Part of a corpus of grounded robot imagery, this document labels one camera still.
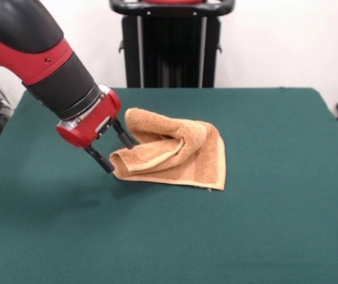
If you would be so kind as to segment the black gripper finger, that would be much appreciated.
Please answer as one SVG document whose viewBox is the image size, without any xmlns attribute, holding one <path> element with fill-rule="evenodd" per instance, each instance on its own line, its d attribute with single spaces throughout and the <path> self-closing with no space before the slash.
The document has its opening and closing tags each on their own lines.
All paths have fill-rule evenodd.
<svg viewBox="0 0 338 284">
<path fill-rule="evenodd" d="M 114 171 L 114 166 L 112 163 L 102 156 L 97 150 L 95 150 L 90 144 L 85 151 L 107 172 L 112 173 Z"/>
<path fill-rule="evenodd" d="M 121 126 L 121 123 L 119 122 L 118 118 L 114 118 L 114 120 L 112 121 L 112 126 L 114 130 L 117 132 L 118 138 L 124 144 L 124 146 L 127 149 L 132 149 L 134 147 L 134 144 L 131 138 L 128 136 L 127 132 Z"/>
</svg>

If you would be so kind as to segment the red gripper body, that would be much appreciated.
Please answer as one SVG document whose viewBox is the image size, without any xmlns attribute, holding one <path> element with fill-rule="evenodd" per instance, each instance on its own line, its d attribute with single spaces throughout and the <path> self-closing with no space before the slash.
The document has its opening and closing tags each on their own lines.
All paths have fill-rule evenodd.
<svg viewBox="0 0 338 284">
<path fill-rule="evenodd" d="M 101 130 L 111 123 L 121 110 L 117 94 L 105 85 L 99 85 L 100 97 L 95 104 L 79 117 L 60 121 L 56 130 L 69 144 L 87 148 L 101 135 Z"/>
</svg>

